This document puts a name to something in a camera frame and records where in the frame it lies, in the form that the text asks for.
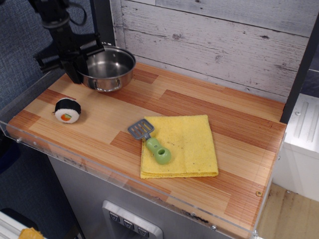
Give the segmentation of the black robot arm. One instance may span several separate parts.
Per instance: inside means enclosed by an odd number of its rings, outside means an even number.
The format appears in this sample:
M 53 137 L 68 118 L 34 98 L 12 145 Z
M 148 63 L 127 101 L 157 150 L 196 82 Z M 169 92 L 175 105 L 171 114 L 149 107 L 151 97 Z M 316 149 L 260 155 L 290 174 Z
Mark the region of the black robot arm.
M 83 26 L 87 19 L 81 23 L 71 19 L 67 8 L 83 7 L 68 0 L 31 0 L 29 2 L 36 13 L 41 17 L 42 26 L 52 37 L 52 43 L 34 55 L 43 73 L 61 68 L 75 84 L 84 82 L 83 75 L 88 74 L 86 61 L 88 57 L 101 52 L 104 48 L 99 33 L 76 34 L 72 31 L 70 22 Z

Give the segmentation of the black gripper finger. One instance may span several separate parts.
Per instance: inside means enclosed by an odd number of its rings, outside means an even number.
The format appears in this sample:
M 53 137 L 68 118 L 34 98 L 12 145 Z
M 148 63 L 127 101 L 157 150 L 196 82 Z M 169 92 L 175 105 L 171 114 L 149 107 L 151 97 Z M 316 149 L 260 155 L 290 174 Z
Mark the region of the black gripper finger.
M 83 60 L 81 59 L 67 59 L 64 60 L 64 70 L 75 84 L 82 84 L 83 76 L 79 73 L 83 65 Z

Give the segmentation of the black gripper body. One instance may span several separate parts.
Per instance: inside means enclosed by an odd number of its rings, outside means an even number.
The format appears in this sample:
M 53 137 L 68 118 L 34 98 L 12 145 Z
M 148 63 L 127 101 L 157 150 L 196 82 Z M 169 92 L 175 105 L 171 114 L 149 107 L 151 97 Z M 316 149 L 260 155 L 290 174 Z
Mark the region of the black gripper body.
M 43 27 L 49 31 L 52 42 L 33 56 L 42 72 L 62 68 L 63 62 L 72 62 L 81 55 L 91 55 L 103 48 L 97 33 L 76 34 L 68 23 L 45 24 Z

